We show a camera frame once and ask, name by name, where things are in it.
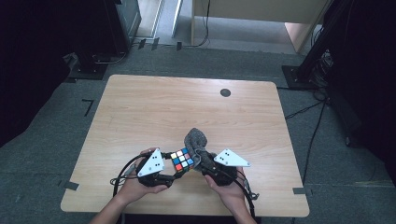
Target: gray fabric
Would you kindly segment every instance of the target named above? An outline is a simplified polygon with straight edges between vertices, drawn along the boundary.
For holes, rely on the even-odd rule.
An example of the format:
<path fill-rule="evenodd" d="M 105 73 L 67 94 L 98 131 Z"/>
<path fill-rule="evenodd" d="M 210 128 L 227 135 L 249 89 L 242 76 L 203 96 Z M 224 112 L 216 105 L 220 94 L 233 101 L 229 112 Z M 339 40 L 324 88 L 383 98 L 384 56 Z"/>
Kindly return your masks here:
<path fill-rule="evenodd" d="M 201 172 L 201 163 L 209 167 L 210 159 L 207 157 L 207 151 L 205 149 L 207 139 L 205 134 L 200 130 L 193 128 L 184 138 L 184 145 L 189 150 L 189 154 L 194 161 L 194 170 Z"/>

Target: colored cube sticker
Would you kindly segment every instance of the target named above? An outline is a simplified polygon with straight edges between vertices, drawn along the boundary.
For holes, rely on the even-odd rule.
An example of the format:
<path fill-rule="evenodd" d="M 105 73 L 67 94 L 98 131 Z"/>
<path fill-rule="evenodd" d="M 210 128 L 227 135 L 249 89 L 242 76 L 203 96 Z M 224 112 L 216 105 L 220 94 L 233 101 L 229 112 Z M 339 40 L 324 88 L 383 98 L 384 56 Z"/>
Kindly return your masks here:
<path fill-rule="evenodd" d="M 194 161 L 190 157 L 189 150 L 182 148 L 181 150 L 171 154 L 172 163 L 177 173 L 188 172 L 193 168 Z"/>

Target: wooden table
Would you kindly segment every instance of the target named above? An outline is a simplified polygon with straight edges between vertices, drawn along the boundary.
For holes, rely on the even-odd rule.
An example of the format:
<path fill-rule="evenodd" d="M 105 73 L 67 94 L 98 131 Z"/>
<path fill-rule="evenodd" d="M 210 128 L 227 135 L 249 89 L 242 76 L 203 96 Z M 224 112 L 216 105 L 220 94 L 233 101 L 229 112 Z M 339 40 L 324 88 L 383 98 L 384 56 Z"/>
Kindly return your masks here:
<path fill-rule="evenodd" d="M 229 97 L 220 90 L 231 91 Z M 149 147 L 162 152 L 184 147 L 191 128 L 206 136 L 209 152 L 229 148 L 251 163 L 245 173 L 258 217 L 306 217 L 302 181 L 276 86 L 272 82 L 183 77 L 112 76 L 61 207 L 68 212 L 99 212 L 112 197 L 109 180 Z M 162 174 L 174 173 L 172 163 Z M 229 216 L 219 196 L 195 171 L 167 191 L 147 195 L 125 210 L 132 214 Z"/>

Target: gray carpet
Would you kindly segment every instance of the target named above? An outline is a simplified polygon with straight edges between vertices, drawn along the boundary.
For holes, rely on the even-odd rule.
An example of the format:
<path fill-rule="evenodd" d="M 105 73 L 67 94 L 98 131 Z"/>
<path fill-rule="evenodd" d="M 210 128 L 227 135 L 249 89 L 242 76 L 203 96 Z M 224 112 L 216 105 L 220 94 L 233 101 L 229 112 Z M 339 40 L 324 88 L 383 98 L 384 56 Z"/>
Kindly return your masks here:
<path fill-rule="evenodd" d="M 203 77 L 273 81 L 286 87 L 281 65 L 299 65 L 304 56 L 221 49 L 188 49 L 149 45 L 111 64 L 104 80 L 63 83 L 40 110 L 28 130 L 0 148 L 0 223 L 88 223 L 94 214 L 66 213 L 60 208 L 108 77 L 113 74 Z M 279 90 L 284 114 L 317 100 L 310 91 Z M 89 102 L 94 100 L 87 113 Z M 287 120 L 300 173 L 320 105 Z M 383 162 L 365 148 L 345 146 L 343 129 L 331 105 L 323 117 L 310 153 L 305 186 L 310 215 L 264 217 L 262 223 L 395 223 L 396 189 Z"/>

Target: black cable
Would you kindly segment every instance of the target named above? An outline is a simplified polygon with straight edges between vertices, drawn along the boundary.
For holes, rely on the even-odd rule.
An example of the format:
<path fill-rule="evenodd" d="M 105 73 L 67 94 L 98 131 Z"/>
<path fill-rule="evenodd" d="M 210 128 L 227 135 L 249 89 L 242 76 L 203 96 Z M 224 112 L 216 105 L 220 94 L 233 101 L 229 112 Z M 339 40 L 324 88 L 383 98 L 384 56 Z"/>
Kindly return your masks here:
<path fill-rule="evenodd" d="M 113 197 L 116 196 L 117 192 L 119 191 L 120 178 L 122 177 L 122 174 L 125 172 L 125 170 L 132 164 L 132 162 L 147 155 L 149 155 L 149 153 L 140 154 L 128 161 L 128 163 L 126 163 L 126 165 L 122 168 L 120 174 L 117 176 L 116 182 L 114 183 Z"/>
<path fill-rule="evenodd" d="M 125 182 L 125 180 L 127 180 L 127 179 L 136 179 L 137 178 L 137 176 L 134 176 L 134 177 L 127 177 L 126 175 L 123 175 L 123 176 L 121 176 L 120 178 L 112 178 L 111 180 L 110 180 L 110 184 L 111 185 L 116 185 L 116 181 L 117 180 L 119 180 L 120 182 L 119 182 L 119 186 L 122 186 L 123 185 L 123 182 Z"/>
<path fill-rule="evenodd" d="M 239 188 L 244 192 L 245 197 L 247 198 L 247 203 L 249 205 L 250 208 L 250 215 L 255 219 L 256 218 L 256 214 L 254 211 L 254 204 L 253 201 L 251 201 L 250 195 L 248 194 L 248 191 L 245 189 L 245 187 L 243 187 L 241 185 L 241 183 L 239 183 L 239 181 L 237 179 L 233 179 L 230 175 L 228 175 L 227 173 L 225 173 L 224 171 L 219 170 L 222 174 L 226 175 L 227 177 L 231 178 L 233 180 L 233 182 L 239 186 Z"/>
<path fill-rule="evenodd" d="M 309 109 L 312 108 L 312 107 L 315 107 L 315 106 L 317 106 L 317 105 L 320 105 L 321 103 L 323 103 L 323 102 L 318 102 L 318 103 L 316 103 L 316 104 L 314 104 L 314 105 L 311 105 L 311 106 L 308 106 L 308 107 L 306 107 L 306 108 L 304 108 L 304 109 L 301 109 L 301 110 L 299 110 L 299 111 L 297 111 L 297 112 L 295 112 L 295 113 L 292 113 L 292 114 L 290 114 L 290 115 L 287 115 L 287 116 L 285 117 L 285 119 L 291 119 L 291 118 L 293 118 L 294 116 L 296 116 L 296 115 L 298 115 L 298 114 L 302 114 L 302 113 L 306 112 L 307 110 L 309 110 Z"/>
<path fill-rule="evenodd" d="M 251 187 L 250 187 L 250 184 L 248 183 L 248 179 L 247 179 L 247 177 L 244 175 L 244 174 L 242 174 L 242 172 L 240 172 L 240 171 L 237 171 L 239 174 L 241 174 L 245 179 L 242 179 L 242 178 L 240 178 L 239 176 L 239 178 L 240 179 L 242 179 L 243 181 L 244 181 L 244 183 L 245 183 L 245 185 L 247 186 L 247 192 L 248 192 L 248 195 L 250 196 L 250 199 L 252 199 L 252 200 L 257 200 L 258 198 L 259 198 L 259 195 L 260 195 L 260 193 L 253 193 L 252 191 L 251 191 Z"/>
<path fill-rule="evenodd" d="M 314 36 L 314 31 L 312 31 L 312 33 L 311 33 L 311 48 L 315 44 L 315 42 L 317 41 L 318 34 L 321 34 L 322 31 L 323 31 L 323 26 L 320 27 L 320 29 L 317 31 L 315 36 Z"/>
<path fill-rule="evenodd" d="M 118 60 L 116 60 L 116 61 L 114 61 L 114 62 L 104 62 L 104 63 L 94 62 L 94 63 L 97 63 L 97 64 L 113 64 L 113 63 L 119 63 L 120 61 L 122 61 L 122 59 L 125 58 L 125 56 L 126 56 L 126 53 L 124 52 L 124 53 L 122 54 L 121 58 L 118 59 Z"/>
<path fill-rule="evenodd" d="M 210 0 L 207 2 L 206 23 L 204 22 L 204 27 L 206 29 L 206 35 L 204 37 L 204 40 L 201 42 L 201 44 L 195 45 L 195 46 L 191 46 L 191 47 L 194 47 L 194 48 L 201 47 L 206 42 L 206 40 L 209 38 L 209 26 L 208 26 L 209 11 L 210 11 Z"/>
<path fill-rule="evenodd" d="M 323 107 L 321 108 L 321 111 L 320 111 L 318 123 L 317 123 L 317 126 L 315 127 L 314 133 L 312 134 L 311 141 L 309 142 L 308 151 L 306 152 L 305 167 L 304 167 L 304 173 L 303 173 L 303 185 L 305 184 L 306 171 L 308 170 L 308 163 L 309 163 L 309 157 L 311 155 L 312 144 L 314 143 L 315 136 L 317 135 L 318 127 L 319 127 L 321 118 L 323 116 L 324 107 L 326 106 L 325 101 L 323 101 L 322 103 L 323 103 Z"/>
<path fill-rule="evenodd" d="M 352 3 L 350 4 L 350 8 L 349 8 L 349 12 L 347 13 L 347 19 L 346 19 L 346 33 L 344 36 L 344 43 L 343 46 L 345 45 L 345 43 L 347 42 L 347 29 L 349 26 L 349 20 L 350 20 L 350 14 L 352 12 L 352 8 L 353 8 L 353 4 L 355 3 L 355 0 L 352 0 Z"/>

